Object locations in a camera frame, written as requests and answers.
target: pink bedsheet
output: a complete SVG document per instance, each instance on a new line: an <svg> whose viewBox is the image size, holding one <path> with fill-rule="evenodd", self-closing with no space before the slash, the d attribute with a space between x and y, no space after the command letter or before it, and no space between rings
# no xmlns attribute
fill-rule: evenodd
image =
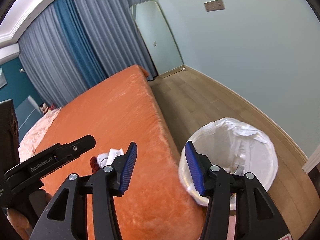
<svg viewBox="0 0 320 240"><path fill-rule="evenodd" d="M36 148L39 146L45 133L47 132L48 128L51 126L54 119L56 119L59 112L60 112L60 108L46 113L26 133L19 147L20 162L23 162L26 159L35 155Z"/></svg>

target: ceiling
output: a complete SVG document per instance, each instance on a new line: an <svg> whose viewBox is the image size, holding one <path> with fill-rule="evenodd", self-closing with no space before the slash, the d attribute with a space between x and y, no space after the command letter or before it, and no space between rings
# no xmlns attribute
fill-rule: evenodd
<svg viewBox="0 0 320 240"><path fill-rule="evenodd" d="M14 44L54 0L16 0L0 25L0 48Z"/></svg>

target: blue gripper pad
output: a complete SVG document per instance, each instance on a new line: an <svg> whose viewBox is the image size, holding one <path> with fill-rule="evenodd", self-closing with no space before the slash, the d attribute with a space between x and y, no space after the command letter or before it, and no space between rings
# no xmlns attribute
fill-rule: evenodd
<svg viewBox="0 0 320 240"><path fill-rule="evenodd" d="M206 171L191 141L188 141L185 145L185 154L196 191L198 191L200 195L204 195L204 174Z"/></svg>
<svg viewBox="0 0 320 240"><path fill-rule="evenodd" d="M137 145L132 142L125 155L127 155L127 160L125 161L124 167L120 174L119 187L119 191L122 193L122 195L128 190L129 187L133 168L137 160Z"/></svg>

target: power outlet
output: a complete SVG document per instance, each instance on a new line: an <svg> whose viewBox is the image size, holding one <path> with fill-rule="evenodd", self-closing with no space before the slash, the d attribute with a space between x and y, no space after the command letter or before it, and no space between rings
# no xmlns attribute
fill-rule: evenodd
<svg viewBox="0 0 320 240"><path fill-rule="evenodd" d="M223 0L215 0L215 1L211 1L211 2L206 2L204 4L204 6L205 6L205 9L207 12L225 9L224 4L223 4Z"/></svg>

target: plastic bag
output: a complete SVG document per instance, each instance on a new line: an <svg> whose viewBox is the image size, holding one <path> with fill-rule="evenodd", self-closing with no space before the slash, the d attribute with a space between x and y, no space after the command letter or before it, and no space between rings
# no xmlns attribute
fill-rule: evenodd
<svg viewBox="0 0 320 240"><path fill-rule="evenodd" d="M227 172L244 175L254 173L269 190L278 171L278 159L270 138L255 127L234 118L210 122L196 131L189 139L200 154L207 155L212 164ZM209 199L201 197L192 182L184 148L179 163L179 179L187 192L199 205L208 206ZM236 209L231 197L230 210Z"/></svg>

